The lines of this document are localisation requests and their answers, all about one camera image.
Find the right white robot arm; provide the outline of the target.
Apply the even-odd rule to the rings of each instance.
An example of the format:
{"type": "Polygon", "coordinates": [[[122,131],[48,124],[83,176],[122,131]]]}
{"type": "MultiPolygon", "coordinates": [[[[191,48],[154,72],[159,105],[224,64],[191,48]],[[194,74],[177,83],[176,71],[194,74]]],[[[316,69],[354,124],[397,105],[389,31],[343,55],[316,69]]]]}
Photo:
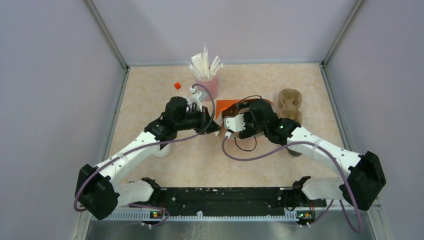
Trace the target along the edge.
{"type": "Polygon", "coordinates": [[[337,177],[309,178],[293,192],[299,206],[312,200],[345,200],[359,210],[370,209],[386,185],[379,157],[367,151],[360,154],[334,145],[307,130],[299,122],[278,117],[264,99],[237,103],[240,110],[236,126],[242,138],[263,134],[270,142],[286,146],[292,156],[305,155],[329,168],[337,177]]]}

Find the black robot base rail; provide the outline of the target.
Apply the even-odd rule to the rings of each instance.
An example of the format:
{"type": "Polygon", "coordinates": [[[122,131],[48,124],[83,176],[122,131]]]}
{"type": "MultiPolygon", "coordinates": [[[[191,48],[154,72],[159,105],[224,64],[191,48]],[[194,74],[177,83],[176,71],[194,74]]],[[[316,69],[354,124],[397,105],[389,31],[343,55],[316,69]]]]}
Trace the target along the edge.
{"type": "Polygon", "coordinates": [[[298,188],[286,187],[168,187],[156,188],[142,205],[165,208],[172,217],[282,217],[296,209],[325,207],[298,188]]]}

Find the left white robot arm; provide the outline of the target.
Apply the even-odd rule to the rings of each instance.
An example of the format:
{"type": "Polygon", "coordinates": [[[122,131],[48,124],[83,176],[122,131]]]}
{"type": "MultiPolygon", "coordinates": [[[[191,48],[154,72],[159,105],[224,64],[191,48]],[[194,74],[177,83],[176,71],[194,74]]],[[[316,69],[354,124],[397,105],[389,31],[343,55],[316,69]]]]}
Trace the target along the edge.
{"type": "Polygon", "coordinates": [[[160,117],[150,122],[130,144],[99,164],[86,164],[80,169],[74,209],[89,211],[102,220],[117,207],[132,203],[156,206],[161,194],[151,183],[138,180],[122,184],[121,180],[149,156],[166,156],[170,145],[179,142],[179,131],[194,130],[196,136],[219,132],[221,127],[214,121],[214,115],[206,106],[189,103],[184,97],[172,97],[160,117]]]}

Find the orange paper bag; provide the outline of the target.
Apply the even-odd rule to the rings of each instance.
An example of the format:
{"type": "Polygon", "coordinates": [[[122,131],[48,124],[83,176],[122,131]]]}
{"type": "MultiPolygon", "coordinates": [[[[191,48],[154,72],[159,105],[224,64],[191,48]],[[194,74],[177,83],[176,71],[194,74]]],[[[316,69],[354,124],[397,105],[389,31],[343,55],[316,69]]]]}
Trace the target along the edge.
{"type": "Polygon", "coordinates": [[[248,95],[242,99],[226,99],[217,100],[216,107],[218,113],[215,115],[217,123],[221,124],[224,128],[227,124],[227,118],[233,118],[241,115],[245,120],[244,129],[238,132],[233,132],[228,139],[233,140],[235,147],[243,152],[253,152],[258,146],[257,137],[261,135],[260,132],[255,130],[255,124],[252,115],[250,114],[250,104],[257,100],[264,100],[265,102],[273,105],[261,95],[254,94],[248,95]]]}

